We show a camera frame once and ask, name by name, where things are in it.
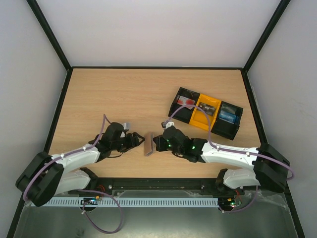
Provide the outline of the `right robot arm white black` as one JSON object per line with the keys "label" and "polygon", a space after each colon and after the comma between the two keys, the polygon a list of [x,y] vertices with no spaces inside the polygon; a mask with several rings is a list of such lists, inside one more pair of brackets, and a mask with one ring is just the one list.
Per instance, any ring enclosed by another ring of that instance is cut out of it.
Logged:
{"label": "right robot arm white black", "polygon": [[282,193],[285,191],[290,162],[269,144],[260,147],[225,146],[206,139],[189,138],[175,126],[166,128],[162,135],[153,138],[156,151],[170,151],[174,156],[192,163],[222,163],[237,169],[222,169],[216,189],[227,194],[245,186]]}

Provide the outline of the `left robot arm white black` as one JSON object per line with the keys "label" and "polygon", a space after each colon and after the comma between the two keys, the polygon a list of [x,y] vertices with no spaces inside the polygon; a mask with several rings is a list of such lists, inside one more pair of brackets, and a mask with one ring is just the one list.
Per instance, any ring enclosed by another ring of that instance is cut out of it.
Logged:
{"label": "left robot arm white black", "polygon": [[15,186],[23,198],[36,206],[42,206],[54,196],[97,187],[98,176],[86,166],[111,158],[113,151],[120,155],[141,145],[145,138],[136,132],[129,133],[127,123],[112,122],[102,128],[95,139],[84,146],[62,154],[38,153]]}

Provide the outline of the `red white card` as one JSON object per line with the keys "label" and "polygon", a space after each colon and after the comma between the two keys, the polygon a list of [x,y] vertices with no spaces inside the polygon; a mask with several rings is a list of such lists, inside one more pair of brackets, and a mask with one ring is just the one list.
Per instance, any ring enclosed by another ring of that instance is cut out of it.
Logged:
{"label": "red white card", "polygon": [[195,100],[193,99],[190,99],[184,96],[178,96],[177,104],[181,106],[185,106],[185,108],[188,108],[191,110],[193,108],[193,105],[195,105],[196,103],[195,103]]}

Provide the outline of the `dark card in yellow bin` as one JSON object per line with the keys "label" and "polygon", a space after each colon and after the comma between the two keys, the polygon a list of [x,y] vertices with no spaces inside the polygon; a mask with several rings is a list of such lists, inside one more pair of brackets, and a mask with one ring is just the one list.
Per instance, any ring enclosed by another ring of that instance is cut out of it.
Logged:
{"label": "dark card in yellow bin", "polygon": [[199,107],[209,116],[213,116],[215,113],[215,107],[206,103],[199,103]]}

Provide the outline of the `black bin left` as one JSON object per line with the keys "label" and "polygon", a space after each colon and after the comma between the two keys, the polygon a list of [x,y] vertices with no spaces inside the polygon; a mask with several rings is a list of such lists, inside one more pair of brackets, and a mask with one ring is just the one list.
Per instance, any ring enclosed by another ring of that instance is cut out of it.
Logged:
{"label": "black bin left", "polygon": [[193,105],[197,104],[199,96],[200,93],[180,87],[170,106],[168,116],[170,117],[178,108],[185,105],[185,107],[181,108],[173,118],[189,124],[194,111]]}

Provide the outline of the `black bin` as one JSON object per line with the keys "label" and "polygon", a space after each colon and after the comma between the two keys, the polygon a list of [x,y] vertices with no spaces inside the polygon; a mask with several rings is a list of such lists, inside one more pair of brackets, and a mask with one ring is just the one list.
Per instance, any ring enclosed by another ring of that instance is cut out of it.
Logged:
{"label": "black bin", "polygon": [[185,105],[185,107],[181,108],[173,118],[189,124],[194,111],[193,105],[197,104],[199,96],[200,93],[180,87],[170,106],[168,116],[170,117],[178,108]]}
{"label": "black bin", "polygon": [[243,108],[222,101],[216,114],[211,133],[233,140],[240,127]]}

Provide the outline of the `yellow bin middle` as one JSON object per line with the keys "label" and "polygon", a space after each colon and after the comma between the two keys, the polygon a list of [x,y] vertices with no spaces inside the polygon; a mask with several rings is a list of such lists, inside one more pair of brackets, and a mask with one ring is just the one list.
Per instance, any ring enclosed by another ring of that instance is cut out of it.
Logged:
{"label": "yellow bin middle", "polygon": [[211,131],[220,109],[221,100],[201,94],[194,108],[189,124]]}

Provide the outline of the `black bin right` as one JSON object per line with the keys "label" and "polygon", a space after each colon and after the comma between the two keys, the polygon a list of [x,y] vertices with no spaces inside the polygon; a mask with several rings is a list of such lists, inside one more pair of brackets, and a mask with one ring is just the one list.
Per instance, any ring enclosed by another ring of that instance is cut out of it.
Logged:
{"label": "black bin right", "polygon": [[222,101],[216,114],[211,133],[233,140],[240,127],[243,108]]}

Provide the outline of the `black aluminium front rail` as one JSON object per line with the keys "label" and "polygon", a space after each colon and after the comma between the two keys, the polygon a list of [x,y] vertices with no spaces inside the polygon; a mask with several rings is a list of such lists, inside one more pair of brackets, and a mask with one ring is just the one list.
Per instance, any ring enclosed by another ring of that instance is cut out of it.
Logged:
{"label": "black aluminium front rail", "polygon": [[38,197],[40,200],[50,200],[53,196],[68,192],[70,194],[86,194],[89,192],[103,192],[111,195],[114,190],[193,190],[202,195],[216,197],[233,196],[236,193],[244,194],[243,189],[251,186],[229,188],[224,185],[221,177],[218,178],[99,178],[96,175],[84,174],[79,177],[64,177],[41,180],[35,182],[28,191],[27,197]]}

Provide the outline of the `black frame post left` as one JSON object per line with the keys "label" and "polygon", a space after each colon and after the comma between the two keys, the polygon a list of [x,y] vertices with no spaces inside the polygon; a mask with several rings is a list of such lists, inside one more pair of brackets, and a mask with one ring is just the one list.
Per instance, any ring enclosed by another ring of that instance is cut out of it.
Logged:
{"label": "black frame post left", "polygon": [[65,70],[69,72],[72,69],[65,53],[63,52],[53,30],[51,29],[44,13],[42,12],[38,2],[36,0],[26,0],[30,9],[32,10],[34,16],[36,17],[38,23],[40,24],[42,30],[44,31],[47,39],[49,40],[51,46],[55,50],[59,60],[61,61],[62,65],[64,66]]}

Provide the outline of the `black frame post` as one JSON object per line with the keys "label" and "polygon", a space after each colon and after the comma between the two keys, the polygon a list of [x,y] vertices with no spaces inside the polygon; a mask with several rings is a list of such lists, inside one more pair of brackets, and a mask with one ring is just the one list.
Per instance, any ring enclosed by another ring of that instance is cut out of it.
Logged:
{"label": "black frame post", "polygon": [[51,46],[55,50],[59,60],[61,61],[62,65],[64,66],[65,70],[69,72],[72,69],[65,53],[63,52],[53,30],[51,29],[44,13],[42,12],[38,2],[36,0],[26,0],[30,9],[32,10],[34,16],[36,17],[38,23],[40,24],[42,30],[44,31],[47,39],[49,40]]}
{"label": "black frame post", "polygon": [[280,18],[282,17],[283,13],[287,9],[290,2],[291,2],[291,0],[281,0],[279,2],[277,8],[275,9],[272,17],[270,18],[268,24],[266,25],[263,33],[261,34],[258,42],[256,43],[254,49],[252,50],[248,60],[246,61],[245,65],[243,67],[243,70],[245,72],[248,72],[251,69],[253,63],[257,59],[259,53],[261,52],[262,48],[264,47],[269,36],[273,32],[275,26],[279,22]]}

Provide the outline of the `black frame post right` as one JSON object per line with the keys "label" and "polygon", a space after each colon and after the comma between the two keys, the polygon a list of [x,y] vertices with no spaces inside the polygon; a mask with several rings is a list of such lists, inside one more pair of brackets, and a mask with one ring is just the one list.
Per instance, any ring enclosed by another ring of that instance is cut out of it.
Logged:
{"label": "black frame post right", "polygon": [[245,72],[248,72],[251,69],[253,63],[257,59],[259,53],[261,52],[262,48],[264,47],[269,36],[273,32],[275,26],[279,22],[280,18],[282,17],[283,13],[287,9],[290,2],[291,2],[291,0],[281,0],[279,2],[277,8],[275,9],[272,17],[270,18],[268,24],[266,25],[263,33],[261,34],[258,42],[256,43],[254,49],[252,50],[248,60],[246,61],[245,65],[243,67],[243,70]]}

